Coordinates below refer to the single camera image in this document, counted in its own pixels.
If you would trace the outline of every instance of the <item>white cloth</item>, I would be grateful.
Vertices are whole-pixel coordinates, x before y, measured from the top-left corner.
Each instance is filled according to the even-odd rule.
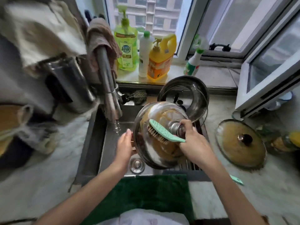
[[[122,213],[118,218],[106,220],[98,225],[189,225],[183,214],[157,212],[154,210],[133,209]]]
[[[76,18],[63,1],[48,4],[33,0],[18,0],[5,5],[0,33],[20,52],[24,68],[66,53],[86,54],[85,39]]]

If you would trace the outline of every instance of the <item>running water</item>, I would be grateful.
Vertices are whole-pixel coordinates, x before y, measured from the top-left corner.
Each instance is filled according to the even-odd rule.
[[[119,136],[119,132],[121,131],[119,120],[115,120],[113,122],[113,125],[114,125],[114,130],[115,130],[116,136]]]

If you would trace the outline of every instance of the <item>green brush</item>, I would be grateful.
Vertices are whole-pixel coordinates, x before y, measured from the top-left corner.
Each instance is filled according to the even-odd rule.
[[[153,119],[150,119],[149,121],[148,131],[152,136],[165,145],[167,145],[170,141],[185,143],[185,139],[171,134],[165,127]]]

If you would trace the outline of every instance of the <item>sink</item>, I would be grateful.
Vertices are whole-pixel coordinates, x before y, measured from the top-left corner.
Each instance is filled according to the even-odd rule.
[[[142,108],[143,106],[122,106],[123,116],[119,120],[118,135],[115,132],[115,125],[106,121],[101,109],[92,114],[75,184],[85,185],[113,162],[118,138],[127,129],[133,129],[135,117]],[[201,123],[201,120],[195,123],[197,131],[207,138],[205,126],[201,126]],[[137,154],[131,157],[125,176],[169,174],[185,174],[189,181],[210,181],[197,165],[188,160],[172,169],[157,170],[145,164]]]

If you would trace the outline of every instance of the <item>left forearm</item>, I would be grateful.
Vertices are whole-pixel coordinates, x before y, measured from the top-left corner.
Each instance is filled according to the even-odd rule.
[[[124,170],[111,164],[77,193],[43,215],[35,225],[80,224],[123,176]]]

